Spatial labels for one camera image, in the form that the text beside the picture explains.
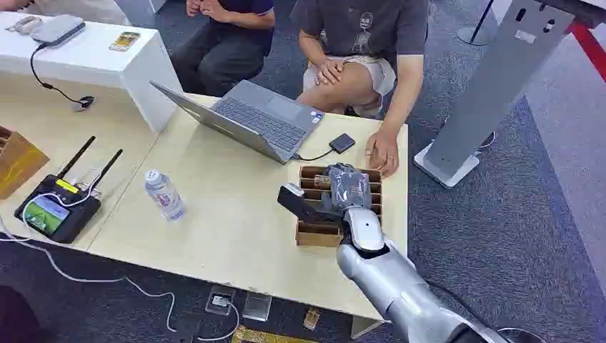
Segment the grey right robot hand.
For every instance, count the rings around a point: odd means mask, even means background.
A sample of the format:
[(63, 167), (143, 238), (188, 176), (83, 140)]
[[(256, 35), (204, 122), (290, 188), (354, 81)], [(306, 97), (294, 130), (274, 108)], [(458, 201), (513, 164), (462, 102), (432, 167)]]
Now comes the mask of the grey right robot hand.
[(277, 202), (291, 212), (299, 221), (308, 224), (342, 224), (351, 227), (379, 226), (378, 216), (372, 211), (370, 178), (367, 173), (350, 164), (337, 163), (319, 171), (316, 183), (321, 191), (318, 202), (307, 198), (307, 191), (293, 183), (279, 189)]

